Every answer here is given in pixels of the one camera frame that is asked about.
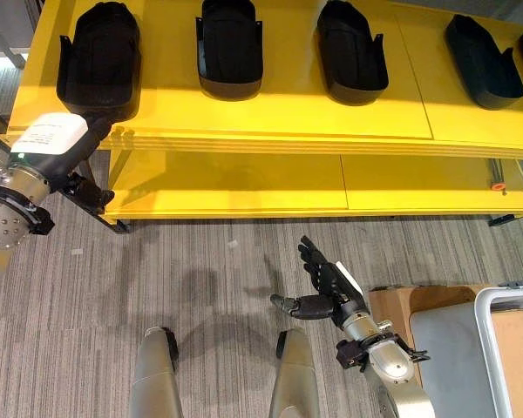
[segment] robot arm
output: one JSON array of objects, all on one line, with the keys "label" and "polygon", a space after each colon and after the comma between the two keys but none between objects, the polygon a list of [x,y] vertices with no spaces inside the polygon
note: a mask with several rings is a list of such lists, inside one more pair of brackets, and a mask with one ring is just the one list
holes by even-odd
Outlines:
[{"label": "robot arm", "polygon": [[13,145],[8,163],[0,163],[0,277],[25,236],[46,235],[54,227],[51,215],[39,206],[46,196],[58,190],[80,193],[97,207],[112,199],[113,193],[100,191],[73,172],[110,129],[107,118],[48,113]]},{"label": "robot arm", "polygon": [[271,301],[298,319],[331,318],[344,331],[347,339],[336,346],[337,360],[343,368],[360,367],[377,391],[386,418],[433,418],[430,398],[418,385],[413,365],[429,357],[392,333],[389,321],[377,324],[372,319],[360,286],[341,262],[329,263],[307,237],[301,242],[304,269],[318,294],[296,299],[274,294]]}]

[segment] white sticker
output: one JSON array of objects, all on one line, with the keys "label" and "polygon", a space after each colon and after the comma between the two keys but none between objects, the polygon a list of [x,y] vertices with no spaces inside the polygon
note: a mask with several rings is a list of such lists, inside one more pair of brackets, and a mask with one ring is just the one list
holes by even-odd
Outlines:
[{"label": "white sticker", "polygon": [[73,113],[46,113],[31,125],[11,147],[11,152],[64,154],[87,132],[87,123]]}]

